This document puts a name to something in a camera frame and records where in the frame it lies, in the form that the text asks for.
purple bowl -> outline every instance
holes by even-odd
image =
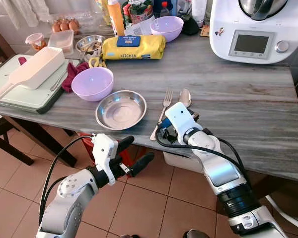
[[[89,68],[78,75],[72,81],[73,92],[86,101],[100,101],[114,86],[113,72],[107,68]]]
[[[153,35],[163,35],[167,42],[177,38],[183,27],[183,20],[177,16],[163,16],[150,24]]]

appliance display screen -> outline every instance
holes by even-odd
[[[234,50],[263,54],[268,38],[268,36],[238,35]]]

metal bowl with food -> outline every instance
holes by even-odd
[[[100,35],[91,35],[91,36],[86,36],[82,39],[80,39],[76,43],[76,49],[77,51],[86,51],[86,52],[94,52],[98,50],[104,43],[105,37],[100,36]]]
[[[139,93],[122,90],[108,95],[96,109],[96,120],[110,130],[123,130],[136,125],[145,115],[147,103]]]

red cloth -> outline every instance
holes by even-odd
[[[20,65],[23,65],[26,62],[26,58],[25,57],[19,57],[18,61],[19,61]]]
[[[85,69],[88,69],[88,63],[84,62],[81,63],[79,66],[75,67],[72,63],[68,64],[68,76],[62,83],[62,88],[67,93],[71,93],[72,90],[72,82],[76,75],[78,75],[80,72],[84,71]]]

tiled floor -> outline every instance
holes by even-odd
[[[73,139],[59,128],[45,129],[62,145]],[[27,166],[0,149],[0,238],[33,238],[38,229],[41,190],[53,156],[21,132],[11,130],[8,136],[11,144],[35,163]],[[78,159],[76,168],[58,163],[51,181],[91,164],[82,142],[69,151]],[[138,151],[138,146],[129,150],[133,158]],[[138,234],[142,238],[182,238],[185,231],[198,229],[211,238],[236,238],[227,218],[216,214],[216,197],[205,178],[167,165],[162,153],[154,152],[155,159],[136,178],[123,177],[100,190],[86,208],[76,237]],[[48,203],[55,193],[54,189]],[[276,217],[285,231],[292,233],[289,237],[298,238],[298,229]]]

